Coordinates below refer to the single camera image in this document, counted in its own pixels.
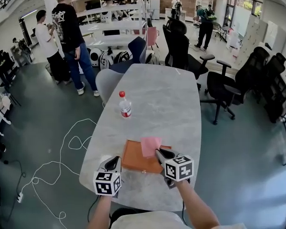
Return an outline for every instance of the extension cord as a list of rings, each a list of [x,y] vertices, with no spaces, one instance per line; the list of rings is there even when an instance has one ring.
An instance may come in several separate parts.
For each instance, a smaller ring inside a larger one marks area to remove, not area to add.
[[[36,191],[34,185],[38,184],[40,180],[43,181],[43,182],[45,182],[45,183],[47,183],[47,184],[49,184],[49,185],[55,185],[55,183],[56,183],[56,182],[58,181],[58,179],[61,177],[61,165],[63,165],[63,166],[65,166],[66,168],[68,168],[72,173],[74,173],[74,174],[76,174],[76,175],[78,175],[78,176],[80,175],[80,174],[77,174],[77,173],[75,173],[74,171],[72,171],[68,166],[66,166],[64,163],[61,162],[61,150],[62,150],[62,148],[63,148],[64,142],[65,142],[65,138],[66,138],[67,135],[70,133],[70,131],[71,131],[78,123],[83,122],[83,121],[86,121],[86,120],[89,120],[89,121],[93,122],[95,125],[97,125],[97,124],[96,124],[93,120],[91,120],[91,119],[84,119],[84,120],[80,120],[80,121],[76,122],[76,123],[71,127],[71,129],[68,131],[68,133],[65,135],[65,137],[63,138],[62,145],[61,145],[61,149],[60,149],[60,153],[59,153],[59,155],[60,155],[60,160],[59,160],[59,162],[57,162],[57,161],[51,161],[51,162],[49,162],[49,163],[46,163],[46,164],[41,165],[41,166],[34,172],[34,175],[33,175],[32,179],[31,179],[31,181],[30,181],[29,183],[27,183],[26,185],[23,186],[23,188],[21,189],[21,192],[19,193],[19,196],[18,196],[18,198],[17,198],[17,201],[18,201],[19,203],[21,203],[22,200],[23,200],[23,189],[24,189],[26,186],[28,186],[29,184],[32,184],[33,189],[34,189],[34,191],[35,191],[37,197],[39,198],[39,200],[45,205],[45,207],[47,207],[47,209],[49,210],[49,212],[50,212],[56,219],[59,219],[59,222],[62,224],[62,226],[63,226],[65,229],[67,229],[67,228],[66,228],[66,226],[61,222],[61,220],[62,220],[62,219],[65,219],[65,218],[67,217],[66,213],[65,213],[64,211],[61,211],[61,212],[59,213],[59,216],[56,216],[56,215],[50,210],[50,208],[47,206],[47,204],[39,197],[39,195],[38,195],[38,193],[37,193],[37,191]],[[68,148],[69,148],[69,149],[73,149],[73,150],[79,150],[79,149],[81,149],[81,148],[83,147],[83,148],[85,148],[85,149],[87,150],[87,148],[84,146],[84,144],[85,144],[85,143],[88,141],[88,139],[91,138],[91,137],[92,137],[92,136],[88,137],[88,138],[82,143],[81,139],[80,139],[78,136],[74,136],[73,138],[71,138],[71,140],[70,140],[70,142],[69,142],[69,144],[68,144]],[[70,147],[71,141],[72,141],[73,139],[75,139],[75,138],[77,138],[77,139],[80,141],[80,143],[81,143],[81,146],[80,146],[79,148],[71,148],[71,147]],[[58,175],[57,179],[56,179],[53,183],[46,182],[46,181],[43,180],[42,178],[39,178],[39,177],[36,177],[36,176],[35,176],[35,175],[36,175],[36,172],[39,171],[43,166],[48,165],[48,164],[51,164],[51,163],[59,164],[59,175]]]

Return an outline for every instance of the brown tray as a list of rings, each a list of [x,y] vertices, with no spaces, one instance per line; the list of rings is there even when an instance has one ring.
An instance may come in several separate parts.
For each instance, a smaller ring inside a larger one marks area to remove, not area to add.
[[[138,170],[150,173],[161,173],[163,168],[156,157],[145,158],[142,154],[141,143],[127,140],[122,157],[122,167],[129,170]]]

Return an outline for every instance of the green floor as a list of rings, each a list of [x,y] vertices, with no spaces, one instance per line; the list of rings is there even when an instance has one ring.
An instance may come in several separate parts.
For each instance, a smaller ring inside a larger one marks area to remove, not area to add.
[[[206,75],[199,82],[206,83]],[[9,114],[12,125],[2,126],[2,142],[8,151],[3,159],[19,159],[27,177],[20,188],[30,181],[43,163],[59,161],[62,140],[73,124],[90,118],[97,122],[102,101],[87,88],[78,96],[72,84],[57,86],[44,68],[33,64],[22,68],[11,88],[22,104]],[[202,91],[200,98],[206,98]],[[283,229],[286,223],[286,167],[282,154],[286,152],[286,134],[282,124],[272,124],[262,104],[252,96],[246,103],[233,106],[236,119],[220,113],[218,126],[212,124],[215,106],[202,104],[202,145],[195,190],[215,211],[222,224],[243,222],[249,229]],[[79,173],[85,150],[70,150],[68,143],[77,135],[82,140],[91,136],[95,126],[82,122],[75,126],[65,140],[62,161]],[[80,147],[76,140],[72,147]],[[37,176],[54,182],[59,174],[58,164],[42,168]],[[13,204],[20,175],[19,166],[0,161],[2,210],[7,217]],[[61,211],[68,229],[87,226],[88,208],[96,196],[79,183],[77,175],[62,168],[61,178],[54,186],[35,185],[40,197],[55,215]],[[114,204],[112,211],[119,205]],[[62,229],[63,226],[35,195],[32,185],[24,190],[21,204],[16,203],[6,229]]]

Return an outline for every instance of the bottle label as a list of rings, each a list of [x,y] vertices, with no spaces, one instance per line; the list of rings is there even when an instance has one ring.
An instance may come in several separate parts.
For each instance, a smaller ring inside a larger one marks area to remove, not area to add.
[[[132,110],[131,110],[130,106],[126,109],[121,109],[121,114],[125,118],[129,117],[132,114]]]

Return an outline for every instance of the gray table top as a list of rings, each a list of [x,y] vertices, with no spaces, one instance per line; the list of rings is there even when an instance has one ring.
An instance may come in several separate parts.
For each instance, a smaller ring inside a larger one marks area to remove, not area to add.
[[[123,119],[119,91],[132,102],[132,115]],[[93,173],[100,159],[122,156],[126,140],[158,136],[162,145],[171,146],[194,159],[194,187],[200,156],[201,113],[193,73],[167,66],[133,64],[111,95],[93,132],[82,165],[80,183],[91,191]],[[114,202],[121,205],[162,211],[182,210],[177,188],[169,189],[160,174],[122,169],[122,188]]]

